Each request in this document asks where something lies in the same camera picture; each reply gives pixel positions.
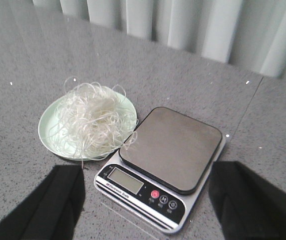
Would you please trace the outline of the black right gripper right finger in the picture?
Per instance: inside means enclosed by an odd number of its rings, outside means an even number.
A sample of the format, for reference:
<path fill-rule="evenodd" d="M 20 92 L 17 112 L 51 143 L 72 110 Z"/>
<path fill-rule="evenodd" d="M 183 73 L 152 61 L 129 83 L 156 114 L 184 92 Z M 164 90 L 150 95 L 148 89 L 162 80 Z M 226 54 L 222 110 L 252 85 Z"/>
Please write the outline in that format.
<path fill-rule="evenodd" d="M 240 162 L 214 163 L 209 197 L 225 239 L 286 240 L 286 192 Z"/>

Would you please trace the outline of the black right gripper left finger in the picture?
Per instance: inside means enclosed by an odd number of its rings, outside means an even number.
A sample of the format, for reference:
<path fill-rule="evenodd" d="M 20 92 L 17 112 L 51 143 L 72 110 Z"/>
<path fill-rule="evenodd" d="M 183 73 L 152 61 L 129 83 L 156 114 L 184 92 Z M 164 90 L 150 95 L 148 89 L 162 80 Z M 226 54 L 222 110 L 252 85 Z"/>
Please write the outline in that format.
<path fill-rule="evenodd" d="M 0 222 L 0 240 L 71 240 L 85 195 L 80 166 L 53 167 L 38 187 Z"/>

